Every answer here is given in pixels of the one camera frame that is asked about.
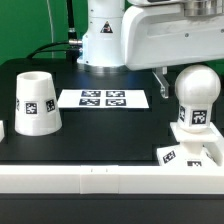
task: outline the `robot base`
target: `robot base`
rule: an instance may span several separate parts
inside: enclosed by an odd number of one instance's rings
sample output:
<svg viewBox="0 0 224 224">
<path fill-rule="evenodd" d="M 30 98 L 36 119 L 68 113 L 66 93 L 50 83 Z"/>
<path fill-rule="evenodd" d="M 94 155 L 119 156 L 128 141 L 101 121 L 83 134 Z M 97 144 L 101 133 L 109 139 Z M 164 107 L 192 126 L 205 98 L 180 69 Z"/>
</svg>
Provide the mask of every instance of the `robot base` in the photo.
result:
<svg viewBox="0 0 224 224">
<path fill-rule="evenodd" d="M 88 64 L 83 64 L 78 62 L 78 69 L 84 70 L 92 73 L 120 73 L 127 71 L 128 68 L 124 65 L 117 67 L 102 67 L 102 66 L 92 66 Z"/>
</svg>

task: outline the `white block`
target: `white block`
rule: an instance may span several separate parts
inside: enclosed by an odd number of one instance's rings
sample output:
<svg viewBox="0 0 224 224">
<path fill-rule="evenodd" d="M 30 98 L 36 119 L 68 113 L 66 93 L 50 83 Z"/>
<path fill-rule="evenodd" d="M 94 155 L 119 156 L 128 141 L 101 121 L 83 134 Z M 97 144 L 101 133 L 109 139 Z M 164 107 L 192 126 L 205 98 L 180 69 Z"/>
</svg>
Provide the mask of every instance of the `white block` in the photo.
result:
<svg viewBox="0 0 224 224">
<path fill-rule="evenodd" d="M 119 167 L 119 194 L 224 194 L 221 168 Z"/>
<path fill-rule="evenodd" d="M 118 194 L 118 166 L 82 166 L 81 194 Z"/>
<path fill-rule="evenodd" d="M 211 129 L 218 137 L 216 142 L 206 142 L 204 146 L 212 154 L 215 162 L 219 166 L 224 166 L 224 138 L 213 123 L 210 124 Z"/>
<path fill-rule="evenodd" d="M 79 166 L 0 166 L 0 193 L 79 193 Z"/>
<path fill-rule="evenodd" d="M 0 121 L 0 142 L 3 140 L 4 137 L 5 137 L 4 125 L 3 121 Z"/>
</svg>

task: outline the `marker sticker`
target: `marker sticker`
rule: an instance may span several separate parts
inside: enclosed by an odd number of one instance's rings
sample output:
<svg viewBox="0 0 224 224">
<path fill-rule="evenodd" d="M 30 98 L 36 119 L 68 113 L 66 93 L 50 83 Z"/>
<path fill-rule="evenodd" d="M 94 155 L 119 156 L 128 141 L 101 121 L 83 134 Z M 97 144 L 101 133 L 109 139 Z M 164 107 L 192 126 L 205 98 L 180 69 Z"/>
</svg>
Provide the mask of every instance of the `marker sticker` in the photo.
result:
<svg viewBox="0 0 224 224">
<path fill-rule="evenodd" d="M 106 21 L 106 23 L 100 33 L 113 33 L 108 21 Z"/>
</svg>

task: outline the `white ball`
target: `white ball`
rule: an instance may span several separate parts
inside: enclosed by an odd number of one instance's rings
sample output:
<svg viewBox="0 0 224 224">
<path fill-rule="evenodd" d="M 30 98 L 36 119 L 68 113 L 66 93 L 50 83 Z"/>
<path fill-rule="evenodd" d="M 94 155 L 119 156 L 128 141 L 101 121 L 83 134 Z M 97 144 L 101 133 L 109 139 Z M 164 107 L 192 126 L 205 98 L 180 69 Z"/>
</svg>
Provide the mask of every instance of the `white ball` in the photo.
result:
<svg viewBox="0 0 224 224">
<path fill-rule="evenodd" d="M 177 98 L 184 104 L 212 104 L 219 96 L 220 90 L 218 75 L 203 65 L 184 69 L 175 83 Z"/>
</svg>

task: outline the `white sphere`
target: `white sphere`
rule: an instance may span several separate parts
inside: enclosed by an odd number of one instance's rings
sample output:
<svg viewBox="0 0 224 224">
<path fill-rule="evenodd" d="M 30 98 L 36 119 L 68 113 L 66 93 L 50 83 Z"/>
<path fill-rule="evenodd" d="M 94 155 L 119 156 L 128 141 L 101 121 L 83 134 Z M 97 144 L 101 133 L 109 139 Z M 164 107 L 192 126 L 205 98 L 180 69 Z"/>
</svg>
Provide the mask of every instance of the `white sphere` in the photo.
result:
<svg viewBox="0 0 224 224">
<path fill-rule="evenodd" d="M 209 67 L 193 65 L 184 69 L 175 83 L 180 103 L 179 126 L 187 132 L 198 133 L 210 125 L 212 104 L 219 96 L 218 75 Z"/>
<path fill-rule="evenodd" d="M 184 104 L 212 104 L 219 96 L 218 75 L 209 67 L 193 65 L 184 69 L 175 83 L 175 92 Z"/>
</svg>

